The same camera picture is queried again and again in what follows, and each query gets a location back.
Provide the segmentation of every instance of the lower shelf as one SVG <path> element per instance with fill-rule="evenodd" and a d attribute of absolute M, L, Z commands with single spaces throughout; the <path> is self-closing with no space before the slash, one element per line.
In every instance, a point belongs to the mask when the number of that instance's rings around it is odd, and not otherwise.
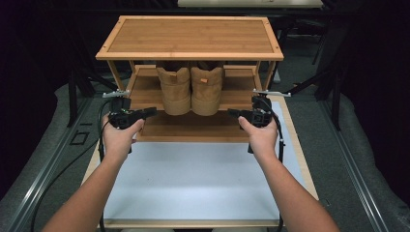
<path fill-rule="evenodd" d="M 139 141 L 161 142 L 247 142 L 249 137 L 240 130 L 238 120 L 219 111 L 212 116 L 199 116 L 192 111 L 179 116 L 170 116 L 159 111 L 148 118 Z"/>

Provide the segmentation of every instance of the person's right hand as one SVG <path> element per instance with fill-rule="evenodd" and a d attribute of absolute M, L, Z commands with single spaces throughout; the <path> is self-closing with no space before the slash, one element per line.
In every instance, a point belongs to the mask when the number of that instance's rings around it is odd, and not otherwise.
<path fill-rule="evenodd" d="M 255 127 L 242 116 L 238 118 L 238 121 L 244 131 L 248 133 L 250 147 L 259 162 L 268 157 L 276 157 L 275 145 L 278 139 L 278 126 L 275 120 L 272 120 L 265 128 Z"/>
<path fill-rule="evenodd" d="M 115 129 L 108 123 L 108 116 L 102 118 L 103 143 L 105 146 L 105 160 L 116 160 L 122 164 L 128 156 L 131 145 L 135 142 L 133 136 L 144 127 L 145 121 L 139 119 L 129 128 L 124 130 Z"/>

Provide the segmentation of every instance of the pair of boots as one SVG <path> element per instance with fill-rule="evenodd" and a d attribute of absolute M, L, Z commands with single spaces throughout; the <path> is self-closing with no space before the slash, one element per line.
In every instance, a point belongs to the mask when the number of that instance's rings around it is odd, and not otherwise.
<path fill-rule="evenodd" d="M 202 116 L 218 112 L 223 62 L 159 61 L 157 72 L 167 114 L 182 115 L 191 109 Z"/>

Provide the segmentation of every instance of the wooden shelf top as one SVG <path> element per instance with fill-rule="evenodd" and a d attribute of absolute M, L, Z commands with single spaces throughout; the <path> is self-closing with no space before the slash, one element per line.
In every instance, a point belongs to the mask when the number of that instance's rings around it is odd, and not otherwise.
<path fill-rule="evenodd" d="M 120 16 L 98 60 L 281 61 L 266 17 Z"/>

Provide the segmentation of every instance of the black cable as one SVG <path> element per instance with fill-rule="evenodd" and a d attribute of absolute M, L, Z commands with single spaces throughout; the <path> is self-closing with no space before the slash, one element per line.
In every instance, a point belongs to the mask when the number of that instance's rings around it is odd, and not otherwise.
<path fill-rule="evenodd" d="M 96 139 L 89 147 L 87 147 L 85 149 L 85 151 L 83 151 L 80 155 L 78 155 L 75 159 L 73 159 L 66 167 L 63 168 L 63 170 L 61 170 L 57 176 L 45 187 L 43 193 L 41 194 L 39 201 L 37 202 L 35 208 L 34 208 L 34 212 L 33 212 L 33 216 L 31 218 L 31 225 L 30 225 L 30 231 L 34 232 L 34 227 L 35 227 L 35 223 L 36 223 L 36 216 L 37 216 L 37 212 L 40 209 L 40 205 L 45 197 L 45 194 L 49 191 L 49 189 L 51 188 L 51 186 L 57 181 L 57 179 L 63 175 L 63 173 L 69 169 L 69 167 L 71 167 L 71 165 L 73 165 L 73 163 L 75 163 L 78 159 L 80 159 L 82 156 L 84 156 L 84 154 L 86 152 L 88 152 L 88 150 L 90 150 L 98 141 L 100 141 L 100 144 L 103 144 L 103 129 L 105 128 L 105 126 L 108 124 L 105 123 L 105 125 L 102 127 L 102 116 L 103 116 L 103 108 L 109 103 L 110 101 L 106 101 L 102 104 L 102 106 L 100 107 L 99 110 L 99 115 L 98 115 L 98 133 L 99 133 L 99 138 Z M 103 216 L 100 219 L 100 228 L 102 229 L 102 232 L 105 231 L 105 228 L 103 226 Z"/>
<path fill-rule="evenodd" d="M 277 124 L 277 128 L 278 128 L 278 134 L 279 134 L 279 154 L 278 154 L 278 159 L 281 163 L 283 163 L 283 148 L 284 148 L 284 141 L 283 141 L 283 134 L 281 131 L 281 124 L 279 121 L 279 117 L 278 115 L 274 112 L 274 110 L 272 109 L 272 107 L 270 105 L 268 105 L 265 101 L 262 101 L 259 98 L 256 98 L 258 101 L 263 102 L 269 110 L 271 110 L 272 114 L 272 118 L 275 120 L 275 123 Z M 281 217 L 281 214 L 279 212 L 279 224 L 277 227 L 277 232 L 280 232 L 283 228 L 283 218 Z"/>
<path fill-rule="evenodd" d="M 89 147 L 87 147 L 87 149 L 85 149 L 84 152 L 82 152 L 80 155 L 78 155 L 75 159 L 73 159 L 65 168 L 63 168 L 62 171 L 60 171 L 57 176 L 47 185 L 47 187 L 44 189 L 44 192 L 42 193 L 42 195 L 39 198 L 39 201 L 37 202 L 37 205 L 34 209 L 34 213 L 33 213 L 33 217 L 31 219 L 31 231 L 34 232 L 34 225 L 36 222 L 36 216 L 37 216 L 37 212 L 40 208 L 40 205 L 44 199 L 45 194 L 49 191 L 49 189 L 51 188 L 51 186 L 57 181 L 57 179 L 63 175 L 63 173 L 73 164 L 75 163 L 78 159 L 80 159 L 86 152 L 88 152 L 88 150 L 90 150 L 90 148 L 92 148 L 96 143 L 97 143 L 98 139 L 96 141 L 94 141 Z"/>

